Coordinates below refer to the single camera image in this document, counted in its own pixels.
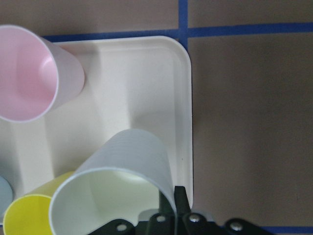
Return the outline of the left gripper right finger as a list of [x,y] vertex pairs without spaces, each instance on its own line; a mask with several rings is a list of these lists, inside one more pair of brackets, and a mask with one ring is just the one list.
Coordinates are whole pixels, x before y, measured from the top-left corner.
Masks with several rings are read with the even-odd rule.
[[188,197],[184,186],[175,186],[174,199],[177,215],[184,215],[190,212]]

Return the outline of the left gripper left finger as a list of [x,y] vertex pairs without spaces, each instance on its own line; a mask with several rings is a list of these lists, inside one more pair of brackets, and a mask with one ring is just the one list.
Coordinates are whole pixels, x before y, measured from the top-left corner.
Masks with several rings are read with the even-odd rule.
[[165,195],[159,191],[159,209],[160,214],[165,215],[175,215],[173,208],[171,207],[170,202],[165,197]]

